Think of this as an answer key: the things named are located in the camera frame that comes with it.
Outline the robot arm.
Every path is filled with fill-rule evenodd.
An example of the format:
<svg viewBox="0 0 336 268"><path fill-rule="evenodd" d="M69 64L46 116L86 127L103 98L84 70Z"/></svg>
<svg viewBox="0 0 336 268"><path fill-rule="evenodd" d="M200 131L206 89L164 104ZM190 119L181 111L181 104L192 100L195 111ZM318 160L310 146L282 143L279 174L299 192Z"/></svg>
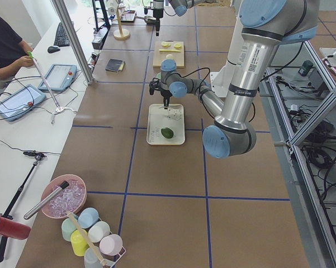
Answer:
<svg viewBox="0 0 336 268"><path fill-rule="evenodd" d="M194 94L214 117L204 129L202 140L215 158L241 155L255 145L256 134L247 115L263 74L278 47L312 39L318 28L319 1L242 1L238 17L243 43L225 100L221 100L202 79L184 78L176 62L166 59L160 79L152 80L149 93L159 91L165 108L170 97Z"/></svg>
<svg viewBox="0 0 336 268"><path fill-rule="evenodd" d="M188 9L197 6L205 1L203 0L172 0L168 1L172 6L178 17L183 16ZM155 35L159 36L160 33L160 20L164 16L164 1L163 0L153 0L150 2L150 7L153 11L153 17L155 18Z"/></svg>

